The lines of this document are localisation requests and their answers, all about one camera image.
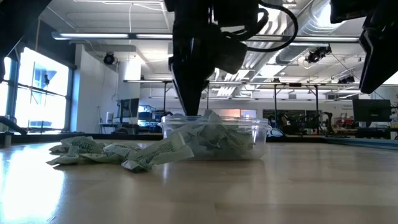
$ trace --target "window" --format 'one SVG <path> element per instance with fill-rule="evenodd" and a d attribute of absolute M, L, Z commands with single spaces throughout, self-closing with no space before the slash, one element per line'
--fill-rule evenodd
<path fill-rule="evenodd" d="M 8 80 L 10 79 L 11 58 L 6 57 L 4 59 L 4 65 L 6 68 L 6 74 L 4 75 L 4 81 L 0 84 L 0 116 L 6 115 L 7 110 Z"/>
<path fill-rule="evenodd" d="M 69 68 L 31 49 L 21 54 L 16 100 L 23 128 L 65 127 Z"/>

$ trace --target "wooden table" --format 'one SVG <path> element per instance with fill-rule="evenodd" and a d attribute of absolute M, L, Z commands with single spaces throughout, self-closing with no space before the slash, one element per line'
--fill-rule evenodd
<path fill-rule="evenodd" d="M 398 152 L 276 144 L 258 161 L 51 167 L 55 144 L 0 149 L 1 223 L 398 222 Z"/>

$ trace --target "ceiling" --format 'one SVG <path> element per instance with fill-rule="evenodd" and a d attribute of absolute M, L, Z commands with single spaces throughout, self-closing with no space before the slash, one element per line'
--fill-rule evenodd
<path fill-rule="evenodd" d="M 163 11 L 160 5 L 150 5 L 151 8 L 155 9 L 153 10 L 131 4 L 104 4 L 102 2 L 76 1 L 53 0 L 41 15 L 41 19 L 60 32 L 172 32 L 174 14 Z M 296 0 L 297 7 L 291 10 L 298 14 L 309 1 Z M 272 33 L 285 34 L 286 28 L 288 28 L 288 21 L 284 15 L 279 15 L 273 21 L 278 26 Z M 364 19 L 347 21 L 330 35 L 359 36 L 362 32 L 363 21 Z M 265 33 L 268 34 L 270 29 L 264 30 Z M 135 45 L 150 68 L 143 72 L 145 77 L 150 77 L 150 79 L 170 77 L 167 66 L 169 41 L 101 40 L 98 43 L 93 42 L 92 44 Z M 304 62 L 305 56 L 308 54 L 304 52 L 276 76 L 282 82 L 306 82 L 309 80 L 311 82 L 337 82 L 340 76 L 349 75 L 346 69 L 349 68 L 359 78 L 364 61 L 364 51 L 361 46 L 359 44 L 331 44 L 331 49 L 334 56 L 327 55 L 326 58 L 315 65 L 308 65 L 307 62 Z M 255 54 L 251 57 L 264 58 L 264 54 Z M 248 76 L 258 73 L 259 69 L 257 68 L 261 68 L 264 64 L 264 60 L 258 60 L 254 68 L 256 71 L 249 73 Z M 266 80 L 268 79 L 257 75 L 256 82 L 265 82 Z"/>

